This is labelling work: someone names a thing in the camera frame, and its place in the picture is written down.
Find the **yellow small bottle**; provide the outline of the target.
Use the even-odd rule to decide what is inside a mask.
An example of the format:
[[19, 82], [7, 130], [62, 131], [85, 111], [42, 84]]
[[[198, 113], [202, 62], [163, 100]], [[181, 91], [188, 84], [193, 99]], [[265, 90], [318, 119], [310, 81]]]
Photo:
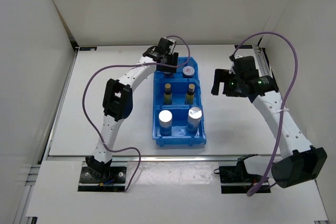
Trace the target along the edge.
[[187, 88], [187, 93], [185, 97], [185, 104], [193, 104], [194, 102], [194, 95], [195, 95], [195, 85], [189, 84]]
[[172, 86], [170, 83], [166, 83], [164, 86], [164, 104], [172, 104]]

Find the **silver-lid shaker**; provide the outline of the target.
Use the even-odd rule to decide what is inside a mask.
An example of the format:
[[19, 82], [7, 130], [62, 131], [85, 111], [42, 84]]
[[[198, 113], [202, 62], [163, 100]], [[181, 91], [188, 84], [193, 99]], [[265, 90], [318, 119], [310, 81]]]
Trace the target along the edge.
[[169, 110], [162, 110], [159, 113], [159, 127], [162, 136], [168, 136], [172, 132], [173, 115]]
[[186, 128], [189, 132], [197, 131], [202, 116], [203, 112], [201, 108], [194, 106], [189, 109], [186, 124]]

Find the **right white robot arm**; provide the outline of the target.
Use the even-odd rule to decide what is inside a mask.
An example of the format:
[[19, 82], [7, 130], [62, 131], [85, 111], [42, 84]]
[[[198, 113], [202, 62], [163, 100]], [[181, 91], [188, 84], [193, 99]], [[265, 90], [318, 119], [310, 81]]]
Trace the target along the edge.
[[219, 94], [219, 85], [228, 97], [248, 98], [259, 111], [276, 139], [275, 151], [281, 160], [264, 159], [249, 154], [238, 159], [236, 177], [247, 182], [254, 176], [272, 178], [281, 188], [287, 188], [310, 180], [320, 174], [327, 159], [324, 148], [316, 148], [299, 130], [284, 106], [275, 80], [261, 76], [252, 56], [235, 56], [230, 69], [216, 69], [212, 95]]

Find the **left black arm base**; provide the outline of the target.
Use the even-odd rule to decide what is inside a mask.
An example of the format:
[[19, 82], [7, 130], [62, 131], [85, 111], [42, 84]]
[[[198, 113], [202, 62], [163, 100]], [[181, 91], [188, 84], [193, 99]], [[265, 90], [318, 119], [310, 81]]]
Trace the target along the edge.
[[96, 179], [86, 164], [82, 165], [78, 189], [81, 192], [108, 192], [118, 193], [125, 190], [127, 177], [126, 163], [112, 164], [107, 176], [103, 179]]

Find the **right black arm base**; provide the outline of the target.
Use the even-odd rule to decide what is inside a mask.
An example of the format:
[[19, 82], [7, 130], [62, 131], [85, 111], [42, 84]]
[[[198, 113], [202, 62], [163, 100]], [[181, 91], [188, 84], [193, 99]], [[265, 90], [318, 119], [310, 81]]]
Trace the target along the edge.
[[262, 178], [260, 175], [248, 175], [243, 178], [236, 166], [219, 166], [213, 172], [220, 178], [222, 194], [247, 194]]

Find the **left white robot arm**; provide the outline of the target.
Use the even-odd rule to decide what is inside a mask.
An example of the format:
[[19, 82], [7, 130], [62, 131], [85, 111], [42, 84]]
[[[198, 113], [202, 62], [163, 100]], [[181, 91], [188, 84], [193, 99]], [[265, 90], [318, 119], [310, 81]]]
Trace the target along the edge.
[[129, 65], [130, 70], [118, 79], [109, 79], [103, 96], [103, 126], [98, 130], [83, 112], [89, 123], [97, 131], [99, 140], [92, 155], [86, 157], [86, 164], [93, 178], [98, 182], [110, 180], [110, 166], [114, 143], [123, 121], [133, 109], [133, 92], [156, 71], [176, 72], [179, 54], [174, 52], [176, 41], [171, 36], [163, 37], [156, 46], [147, 49], [138, 63]]

